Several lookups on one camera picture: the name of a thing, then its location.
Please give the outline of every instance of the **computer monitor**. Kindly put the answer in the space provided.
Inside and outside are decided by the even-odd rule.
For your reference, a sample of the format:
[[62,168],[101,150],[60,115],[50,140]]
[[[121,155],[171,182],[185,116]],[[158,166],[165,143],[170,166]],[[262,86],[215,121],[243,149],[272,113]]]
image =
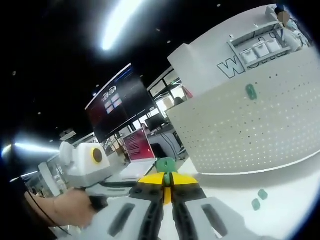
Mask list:
[[162,124],[165,124],[165,118],[162,116],[162,114],[158,113],[148,119],[145,120],[145,123],[147,124],[150,131],[153,131],[159,127],[161,127]]

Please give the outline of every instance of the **yellow circle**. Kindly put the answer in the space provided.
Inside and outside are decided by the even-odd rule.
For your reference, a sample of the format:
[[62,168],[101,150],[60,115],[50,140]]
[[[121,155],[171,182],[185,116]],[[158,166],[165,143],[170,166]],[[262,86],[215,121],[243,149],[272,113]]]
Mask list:
[[93,147],[91,149],[91,159],[95,164],[100,164],[103,160],[102,152],[99,148]]

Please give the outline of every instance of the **small green block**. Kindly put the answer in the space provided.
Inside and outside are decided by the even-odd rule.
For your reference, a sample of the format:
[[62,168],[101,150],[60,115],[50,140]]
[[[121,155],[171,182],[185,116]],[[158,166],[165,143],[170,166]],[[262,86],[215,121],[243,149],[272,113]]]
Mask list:
[[266,200],[268,198],[268,193],[261,189],[259,192],[258,192],[258,196],[262,199],[262,200]]
[[261,204],[257,198],[254,199],[251,204],[252,204],[252,207],[255,211],[258,211],[261,207]]
[[257,92],[252,84],[245,86],[246,93],[248,94],[250,100],[257,100]]

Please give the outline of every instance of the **white partition wall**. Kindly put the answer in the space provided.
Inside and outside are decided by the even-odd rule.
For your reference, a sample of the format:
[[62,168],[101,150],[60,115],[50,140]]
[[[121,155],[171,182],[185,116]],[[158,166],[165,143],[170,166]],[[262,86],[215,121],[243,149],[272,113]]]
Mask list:
[[[315,48],[241,74],[167,112],[200,173],[263,172],[320,151],[320,70]],[[246,86],[257,99],[250,100]]]

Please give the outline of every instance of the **glass window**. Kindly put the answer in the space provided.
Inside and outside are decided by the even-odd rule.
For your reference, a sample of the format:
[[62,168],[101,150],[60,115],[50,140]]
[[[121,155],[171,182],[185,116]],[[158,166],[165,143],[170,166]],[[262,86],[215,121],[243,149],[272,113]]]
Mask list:
[[160,93],[163,89],[165,89],[166,85],[161,80],[159,83],[157,83],[153,88],[151,88],[150,93],[151,96],[154,97],[158,93]]
[[164,81],[167,85],[170,85],[172,82],[176,81],[179,78],[176,71],[170,72],[167,76],[164,77]]
[[154,115],[157,115],[158,113],[159,113],[158,108],[155,108],[154,110],[152,110],[152,111],[150,112],[150,116],[153,117]]
[[134,121],[133,122],[133,126],[135,127],[135,129],[140,129],[141,128],[141,124],[140,124],[139,120]]
[[182,98],[183,100],[184,100],[184,97],[186,96],[181,85],[173,89],[171,93],[175,98],[179,97],[179,98]]
[[148,119],[147,115],[144,115],[143,117],[141,117],[139,120],[142,124],[146,124],[146,119]]
[[172,107],[174,107],[174,99],[171,96],[167,96],[156,102],[158,105],[162,115],[166,118],[166,111]]

